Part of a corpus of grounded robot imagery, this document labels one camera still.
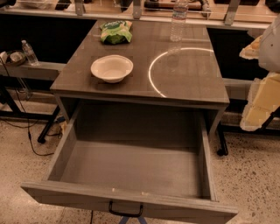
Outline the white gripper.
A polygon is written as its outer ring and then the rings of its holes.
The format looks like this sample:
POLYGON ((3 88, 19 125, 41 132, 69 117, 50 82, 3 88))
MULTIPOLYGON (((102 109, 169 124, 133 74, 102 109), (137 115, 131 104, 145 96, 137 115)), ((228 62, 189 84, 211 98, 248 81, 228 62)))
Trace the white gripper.
POLYGON ((240 127, 245 131, 255 131, 280 107, 280 14, 263 35, 240 51, 239 56, 246 60, 258 59, 260 67, 274 72, 263 79, 255 78, 248 92, 240 127))

